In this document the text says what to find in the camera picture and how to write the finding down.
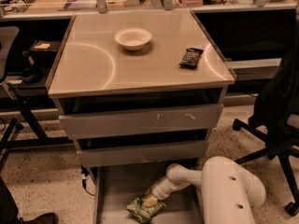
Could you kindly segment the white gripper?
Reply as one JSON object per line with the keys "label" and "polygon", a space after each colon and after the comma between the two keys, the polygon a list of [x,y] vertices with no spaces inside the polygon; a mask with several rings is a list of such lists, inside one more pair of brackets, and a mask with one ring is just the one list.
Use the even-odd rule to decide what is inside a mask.
{"label": "white gripper", "polygon": [[158,203],[158,200],[165,200],[172,192],[185,189],[186,187],[187,184],[185,182],[176,183],[170,180],[167,176],[164,176],[153,184],[151,187],[152,195],[148,195],[144,199],[143,205],[145,207],[154,207]]}

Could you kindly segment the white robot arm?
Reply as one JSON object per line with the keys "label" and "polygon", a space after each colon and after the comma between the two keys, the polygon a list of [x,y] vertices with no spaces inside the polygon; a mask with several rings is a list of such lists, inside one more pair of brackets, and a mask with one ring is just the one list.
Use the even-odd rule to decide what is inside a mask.
{"label": "white robot arm", "polygon": [[154,209],[172,192],[189,185],[201,191],[205,224],[255,224],[251,208],[262,206],[265,200],[265,188],[257,176],[236,162],[217,156],[207,160],[201,171],[169,165],[142,206]]}

